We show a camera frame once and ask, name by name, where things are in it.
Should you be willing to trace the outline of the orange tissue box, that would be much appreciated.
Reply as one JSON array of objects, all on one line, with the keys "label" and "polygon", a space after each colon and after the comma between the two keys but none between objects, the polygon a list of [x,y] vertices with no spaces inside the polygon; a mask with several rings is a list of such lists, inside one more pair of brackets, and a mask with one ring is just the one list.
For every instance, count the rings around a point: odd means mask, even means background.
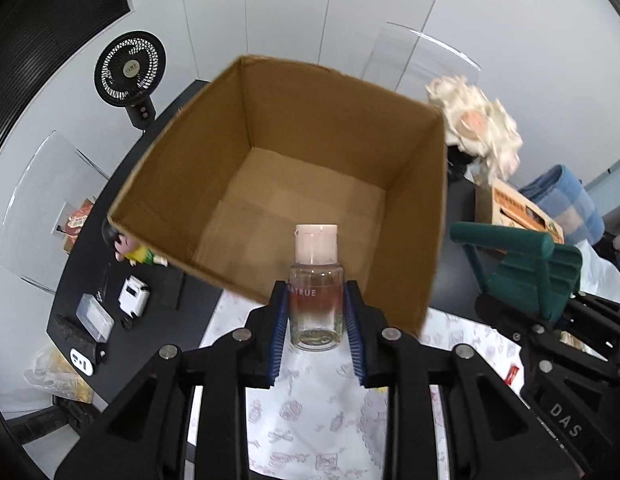
[{"label": "orange tissue box", "polygon": [[555,243],[564,243],[563,229],[535,203],[502,181],[494,181],[491,186],[476,186],[475,221],[547,232]]}]

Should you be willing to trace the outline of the pink yellow toy figure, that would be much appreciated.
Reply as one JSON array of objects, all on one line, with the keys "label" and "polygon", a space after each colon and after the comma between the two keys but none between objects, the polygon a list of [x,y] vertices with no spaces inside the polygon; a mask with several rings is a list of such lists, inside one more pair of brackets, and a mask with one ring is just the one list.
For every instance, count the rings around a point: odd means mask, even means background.
[{"label": "pink yellow toy figure", "polygon": [[168,266],[165,257],[155,254],[150,248],[126,234],[118,234],[114,241],[115,257],[118,261],[127,260],[132,266],[148,264],[149,266]]}]

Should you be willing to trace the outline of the white pink patterned mat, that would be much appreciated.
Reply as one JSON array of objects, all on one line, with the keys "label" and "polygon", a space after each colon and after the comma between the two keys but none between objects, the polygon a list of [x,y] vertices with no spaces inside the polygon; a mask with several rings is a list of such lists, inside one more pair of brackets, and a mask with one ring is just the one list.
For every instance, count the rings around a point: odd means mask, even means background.
[{"label": "white pink patterned mat", "polygon": [[[257,306],[222,292],[201,347],[243,327]],[[451,350],[472,346],[519,394],[520,347],[484,324],[428,309],[421,344]],[[381,479],[385,457],[387,388],[365,389],[353,373],[346,336],[333,350],[303,352],[286,334],[280,374],[268,389],[246,389],[250,469],[280,479]],[[438,460],[437,479],[450,479],[444,414],[430,387]]]}]

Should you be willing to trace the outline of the clear plastic case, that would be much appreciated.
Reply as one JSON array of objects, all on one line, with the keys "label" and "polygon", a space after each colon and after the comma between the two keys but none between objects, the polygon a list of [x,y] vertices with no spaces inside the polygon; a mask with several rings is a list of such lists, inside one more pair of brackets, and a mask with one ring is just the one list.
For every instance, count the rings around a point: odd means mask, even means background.
[{"label": "clear plastic case", "polygon": [[94,296],[81,296],[76,317],[98,344],[106,344],[115,322]]}]

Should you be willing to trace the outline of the blue checked blanket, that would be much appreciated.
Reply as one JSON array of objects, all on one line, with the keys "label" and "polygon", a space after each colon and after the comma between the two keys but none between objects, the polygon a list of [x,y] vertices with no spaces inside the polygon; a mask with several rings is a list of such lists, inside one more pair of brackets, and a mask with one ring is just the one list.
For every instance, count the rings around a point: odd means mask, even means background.
[{"label": "blue checked blanket", "polygon": [[582,183],[565,165],[553,166],[518,192],[562,228],[565,244],[575,245],[586,240],[594,246],[602,240],[603,218]]}]

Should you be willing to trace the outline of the black desk fan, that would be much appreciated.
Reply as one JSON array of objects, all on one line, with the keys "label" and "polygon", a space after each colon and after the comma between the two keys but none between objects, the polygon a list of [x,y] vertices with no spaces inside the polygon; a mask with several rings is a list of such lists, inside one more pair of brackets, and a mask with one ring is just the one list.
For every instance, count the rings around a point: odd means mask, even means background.
[{"label": "black desk fan", "polygon": [[123,108],[134,128],[145,131],[155,120],[150,96],[167,66],[166,50],[151,32],[134,30],[112,40],[97,59],[94,86],[108,105]]}]

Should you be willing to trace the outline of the clear bottle pink cap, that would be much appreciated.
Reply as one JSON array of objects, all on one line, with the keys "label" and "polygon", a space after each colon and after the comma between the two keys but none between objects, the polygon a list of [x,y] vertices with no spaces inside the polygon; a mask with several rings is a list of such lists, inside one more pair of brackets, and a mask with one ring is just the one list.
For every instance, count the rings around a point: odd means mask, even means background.
[{"label": "clear bottle pink cap", "polygon": [[336,224],[297,224],[289,269],[290,341],[299,350],[332,350],[342,340],[345,271]]}]

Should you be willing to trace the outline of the pink white rose bouquet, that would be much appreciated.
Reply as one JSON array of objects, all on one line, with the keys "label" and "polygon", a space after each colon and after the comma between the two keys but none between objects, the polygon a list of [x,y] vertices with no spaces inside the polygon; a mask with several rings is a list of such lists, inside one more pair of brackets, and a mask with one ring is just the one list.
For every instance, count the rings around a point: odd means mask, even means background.
[{"label": "pink white rose bouquet", "polygon": [[444,115],[447,146],[479,159],[481,182],[506,181],[516,173],[523,139],[499,100],[490,101],[459,76],[435,78],[426,92],[428,102]]}]

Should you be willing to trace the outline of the black white remote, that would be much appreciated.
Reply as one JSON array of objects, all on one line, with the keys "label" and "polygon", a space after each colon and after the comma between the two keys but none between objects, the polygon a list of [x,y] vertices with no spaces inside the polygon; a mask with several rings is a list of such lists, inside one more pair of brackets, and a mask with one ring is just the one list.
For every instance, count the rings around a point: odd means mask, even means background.
[{"label": "black white remote", "polygon": [[91,377],[105,357],[105,346],[97,342],[84,328],[56,314],[54,324],[63,340],[69,344],[71,364],[83,375]]}]

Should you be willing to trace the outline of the brown cardboard box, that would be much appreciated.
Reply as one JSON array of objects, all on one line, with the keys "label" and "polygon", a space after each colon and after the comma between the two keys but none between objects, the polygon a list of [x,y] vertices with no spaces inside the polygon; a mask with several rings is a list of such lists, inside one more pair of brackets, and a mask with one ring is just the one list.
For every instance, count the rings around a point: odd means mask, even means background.
[{"label": "brown cardboard box", "polygon": [[189,274],[264,301],[300,224],[334,224],[347,278],[417,334],[447,203],[444,116],[337,70],[245,55],[136,164],[113,226]]}]

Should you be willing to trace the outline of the white small device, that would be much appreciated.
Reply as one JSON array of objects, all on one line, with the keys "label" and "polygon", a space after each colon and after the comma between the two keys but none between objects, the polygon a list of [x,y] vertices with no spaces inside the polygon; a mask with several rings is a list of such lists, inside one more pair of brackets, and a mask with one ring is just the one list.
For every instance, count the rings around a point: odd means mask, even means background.
[{"label": "white small device", "polygon": [[140,318],[150,299],[150,286],[130,275],[124,281],[118,297],[119,307],[128,318]]}]

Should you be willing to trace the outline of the clear acrylic chair left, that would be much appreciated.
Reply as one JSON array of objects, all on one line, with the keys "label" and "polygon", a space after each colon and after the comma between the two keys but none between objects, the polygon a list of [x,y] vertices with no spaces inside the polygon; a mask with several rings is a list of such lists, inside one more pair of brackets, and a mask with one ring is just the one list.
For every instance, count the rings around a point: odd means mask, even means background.
[{"label": "clear acrylic chair left", "polygon": [[93,203],[109,175],[57,132],[38,147],[6,207],[0,265],[27,284],[54,294],[68,250],[69,217]]}]

